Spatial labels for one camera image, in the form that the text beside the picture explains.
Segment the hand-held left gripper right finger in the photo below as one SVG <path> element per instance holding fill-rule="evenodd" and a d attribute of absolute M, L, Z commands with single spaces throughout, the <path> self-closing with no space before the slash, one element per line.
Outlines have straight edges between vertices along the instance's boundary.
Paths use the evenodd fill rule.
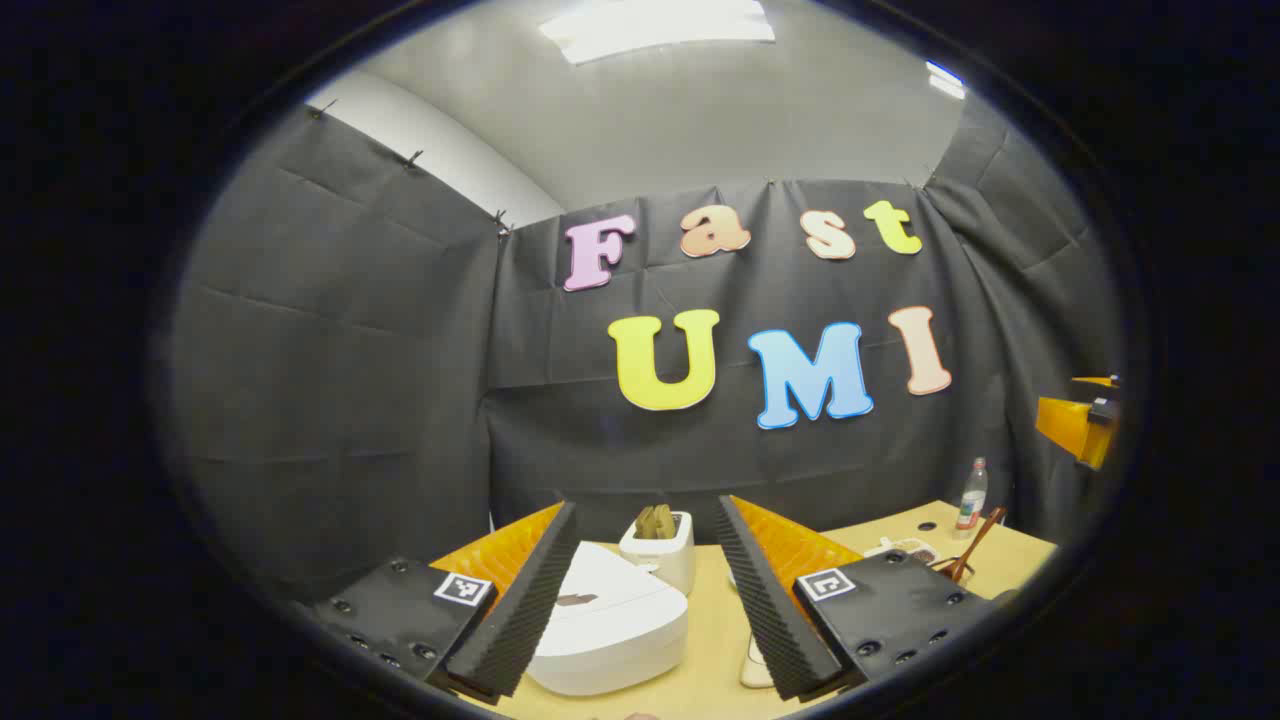
<path fill-rule="evenodd" d="M 902 550 L 861 556 L 744 498 L 723 495 L 719 505 L 719 546 L 782 700 L 892 676 L 993 611 Z"/>

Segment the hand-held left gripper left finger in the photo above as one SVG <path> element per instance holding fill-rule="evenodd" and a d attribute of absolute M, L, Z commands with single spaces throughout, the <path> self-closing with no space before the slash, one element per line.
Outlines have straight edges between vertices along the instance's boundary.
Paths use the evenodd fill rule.
<path fill-rule="evenodd" d="M 430 562 L 388 559 L 308 611 L 419 682 L 498 701 L 531 662 L 577 547 L 576 506 L 562 501 Z"/>

